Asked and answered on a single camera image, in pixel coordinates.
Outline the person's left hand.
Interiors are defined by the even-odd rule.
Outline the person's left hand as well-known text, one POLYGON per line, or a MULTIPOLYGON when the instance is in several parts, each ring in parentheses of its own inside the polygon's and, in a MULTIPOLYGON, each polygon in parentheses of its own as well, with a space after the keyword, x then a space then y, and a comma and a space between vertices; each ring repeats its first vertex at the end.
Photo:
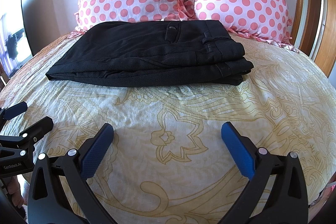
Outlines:
POLYGON ((10 182, 7 184, 7 191, 11 195, 13 205, 17 208, 21 208, 25 200, 21 195, 21 186, 17 176, 11 178, 10 182))

